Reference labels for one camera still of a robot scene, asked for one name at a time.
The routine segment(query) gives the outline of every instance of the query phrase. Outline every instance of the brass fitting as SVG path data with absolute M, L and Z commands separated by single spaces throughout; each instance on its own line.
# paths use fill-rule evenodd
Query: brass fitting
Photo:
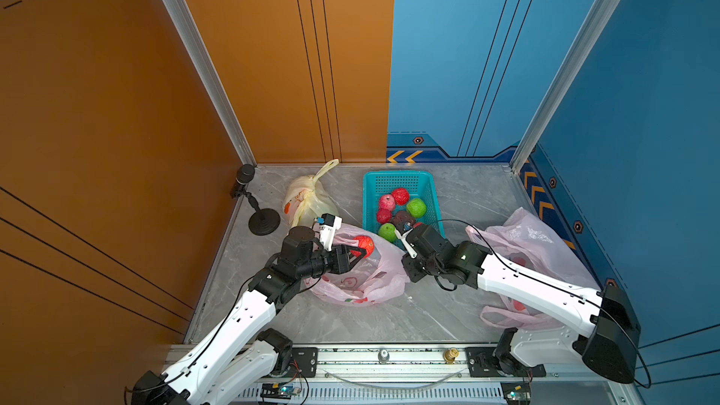
M 447 349 L 445 351 L 445 354 L 443 354 L 443 358 L 445 358 L 445 363 L 449 365 L 455 364 L 455 358 L 457 358 L 460 355 L 460 352 L 455 347 L 452 347 L 451 349 Z

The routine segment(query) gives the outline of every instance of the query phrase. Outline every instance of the microphone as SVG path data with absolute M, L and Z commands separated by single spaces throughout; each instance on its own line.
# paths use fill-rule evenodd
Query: microphone
M 232 198 L 239 198 L 241 195 L 247 198 L 247 202 L 255 210 L 255 213 L 250 216 L 250 220 L 247 221 L 247 227 L 253 234 L 264 236 L 272 233 L 280 226 L 280 215 L 272 208 L 260 209 L 258 200 L 247 191 L 248 183 L 254 178 L 255 166 L 242 165 L 238 169 L 238 174 L 235 176 L 235 185 L 229 194 Z

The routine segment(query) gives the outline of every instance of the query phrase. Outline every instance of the pink plastic bag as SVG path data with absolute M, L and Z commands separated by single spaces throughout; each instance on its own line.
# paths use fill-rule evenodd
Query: pink plastic bag
M 358 227 L 343 224 L 337 230 L 334 245 L 358 246 L 353 238 L 366 235 L 375 244 L 373 253 L 345 274 L 324 274 L 312 292 L 325 302 L 339 305 L 368 306 L 385 302 L 405 292 L 410 278 L 402 267 L 403 251 L 380 236 Z M 317 280 L 308 278 L 305 287 Z
M 487 245 L 471 226 L 468 226 L 465 232 L 471 241 Z M 598 288 L 593 276 L 565 241 L 545 222 L 524 208 L 515 210 L 505 225 L 488 227 L 480 233 L 501 257 L 569 284 Z M 491 327 L 539 330 L 562 326 L 550 316 L 529 309 L 514 299 L 504 295 L 500 298 L 507 310 L 486 306 L 480 312 L 482 321 Z M 493 314 L 504 319 L 491 320 Z

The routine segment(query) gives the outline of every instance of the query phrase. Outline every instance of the black round base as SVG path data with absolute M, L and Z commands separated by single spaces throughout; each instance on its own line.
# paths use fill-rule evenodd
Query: black round base
M 272 208 L 263 208 L 250 216 L 247 222 L 250 231 L 260 237 L 272 233 L 280 226 L 280 215 Z

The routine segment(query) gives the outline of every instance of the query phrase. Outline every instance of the orange wall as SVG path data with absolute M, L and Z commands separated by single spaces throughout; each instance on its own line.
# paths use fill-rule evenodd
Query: orange wall
M 5 402 L 121 404 L 182 341 L 240 160 L 160 0 L 0 6 L 0 54 Z
M 186 0 L 258 162 L 381 162 L 394 0 Z

